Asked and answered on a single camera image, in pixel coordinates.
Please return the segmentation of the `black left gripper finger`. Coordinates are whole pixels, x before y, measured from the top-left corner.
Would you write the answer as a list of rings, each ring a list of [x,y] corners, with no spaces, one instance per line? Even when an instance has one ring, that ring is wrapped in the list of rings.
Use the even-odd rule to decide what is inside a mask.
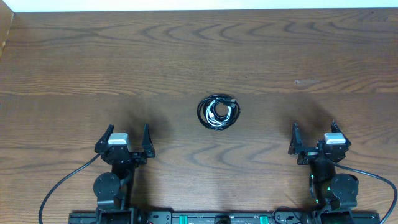
[[[152,140],[150,138],[149,125],[148,124],[146,124],[144,126],[144,135],[143,135],[141,146],[142,146],[147,158],[154,158],[155,157],[155,149],[154,149]]]
[[[105,133],[100,137],[98,142],[95,144],[95,153],[104,154],[109,149],[108,140],[110,136],[113,134],[114,125],[110,124],[106,129]]]

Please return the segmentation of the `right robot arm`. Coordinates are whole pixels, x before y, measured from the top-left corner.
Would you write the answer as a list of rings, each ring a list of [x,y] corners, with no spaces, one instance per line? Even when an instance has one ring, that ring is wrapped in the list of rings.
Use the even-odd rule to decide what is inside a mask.
[[[335,122],[331,124],[331,131],[313,147],[304,144],[299,125],[292,125],[288,154],[297,156],[298,165],[310,166],[310,191],[323,212],[340,212],[357,206],[359,180],[335,170],[350,145]]]

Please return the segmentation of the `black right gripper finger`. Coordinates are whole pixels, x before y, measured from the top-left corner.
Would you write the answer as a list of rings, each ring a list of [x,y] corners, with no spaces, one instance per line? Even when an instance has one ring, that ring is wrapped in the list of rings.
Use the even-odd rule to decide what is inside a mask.
[[[342,130],[338,127],[338,124],[337,124],[337,122],[335,120],[333,120],[331,122],[331,132],[332,133],[342,133],[343,134]],[[350,147],[351,141],[345,135],[344,135],[344,137],[346,138],[346,144],[345,145]]]
[[[293,123],[292,125],[292,138],[289,145],[288,154],[300,154],[303,151],[303,143],[299,130],[299,126],[297,123]]]

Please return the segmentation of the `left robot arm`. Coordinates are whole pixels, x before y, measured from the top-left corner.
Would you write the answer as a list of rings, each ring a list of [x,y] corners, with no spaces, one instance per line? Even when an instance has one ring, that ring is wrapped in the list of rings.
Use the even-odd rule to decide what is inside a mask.
[[[96,223],[146,223],[147,215],[130,204],[135,171],[155,157],[155,149],[144,126],[142,151],[134,152],[127,133],[115,133],[108,126],[95,144],[95,153],[111,166],[111,172],[99,175],[93,191],[97,197]]]

